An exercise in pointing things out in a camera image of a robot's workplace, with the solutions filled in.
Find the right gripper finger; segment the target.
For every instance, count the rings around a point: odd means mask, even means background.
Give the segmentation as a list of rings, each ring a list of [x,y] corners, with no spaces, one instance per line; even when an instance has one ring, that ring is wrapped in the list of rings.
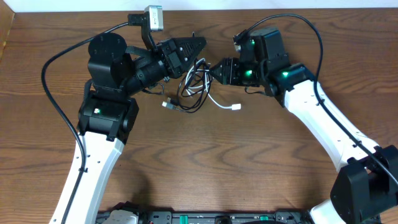
[[[222,85],[231,84],[231,70],[211,70],[210,74]]]
[[[232,58],[223,58],[210,68],[211,73],[228,73],[231,70]]]

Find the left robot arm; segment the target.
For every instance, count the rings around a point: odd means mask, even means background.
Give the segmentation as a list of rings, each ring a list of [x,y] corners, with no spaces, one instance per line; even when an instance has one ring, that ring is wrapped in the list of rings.
[[[205,48],[204,37],[159,42],[155,50],[128,46],[115,33],[89,44],[91,79],[78,112],[75,154],[51,223],[94,223],[109,175],[134,126],[133,95],[189,71]]]

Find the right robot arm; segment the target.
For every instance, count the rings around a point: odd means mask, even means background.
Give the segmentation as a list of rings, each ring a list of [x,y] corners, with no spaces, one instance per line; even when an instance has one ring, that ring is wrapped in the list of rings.
[[[250,32],[236,44],[240,56],[210,70],[223,85],[263,86],[263,95],[298,117],[323,146],[338,176],[330,198],[309,211],[312,223],[364,223],[397,206],[397,185],[375,163],[397,175],[397,148],[380,147],[326,96],[311,71],[292,65],[276,28]]]

